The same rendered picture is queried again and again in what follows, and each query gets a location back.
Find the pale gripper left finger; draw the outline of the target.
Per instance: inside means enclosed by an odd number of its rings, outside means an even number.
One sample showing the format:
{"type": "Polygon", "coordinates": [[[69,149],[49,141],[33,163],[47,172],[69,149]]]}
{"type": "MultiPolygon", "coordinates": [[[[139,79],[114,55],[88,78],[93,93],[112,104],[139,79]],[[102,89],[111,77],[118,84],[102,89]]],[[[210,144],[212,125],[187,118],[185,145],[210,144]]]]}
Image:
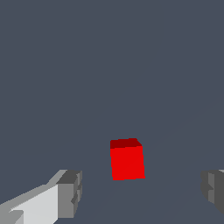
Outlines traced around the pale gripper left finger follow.
{"type": "Polygon", "coordinates": [[[73,218],[82,195],[82,171],[59,170],[45,185],[0,205],[0,224],[55,224],[73,218]]]}

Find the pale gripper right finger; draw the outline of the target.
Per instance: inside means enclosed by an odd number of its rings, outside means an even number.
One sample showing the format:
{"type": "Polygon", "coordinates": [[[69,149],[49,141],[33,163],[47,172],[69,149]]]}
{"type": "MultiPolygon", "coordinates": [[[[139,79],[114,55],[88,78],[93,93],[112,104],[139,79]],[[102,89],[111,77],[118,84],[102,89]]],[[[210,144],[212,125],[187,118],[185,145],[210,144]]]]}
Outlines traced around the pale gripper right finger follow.
{"type": "Polygon", "coordinates": [[[202,171],[200,178],[203,196],[224,214],[224,170],[202,171]]]}

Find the red cube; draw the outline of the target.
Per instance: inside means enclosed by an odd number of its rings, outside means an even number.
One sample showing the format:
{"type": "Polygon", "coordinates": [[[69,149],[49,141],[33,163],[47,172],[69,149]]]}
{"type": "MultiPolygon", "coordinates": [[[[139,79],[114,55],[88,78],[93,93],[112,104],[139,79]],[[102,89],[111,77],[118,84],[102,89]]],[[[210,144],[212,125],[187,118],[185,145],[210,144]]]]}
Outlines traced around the red cube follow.
{"type": "Polygon", "coordinates": [[[110,141],[113,180],[144,179],[143,146],[136,138],[110,141]]]}

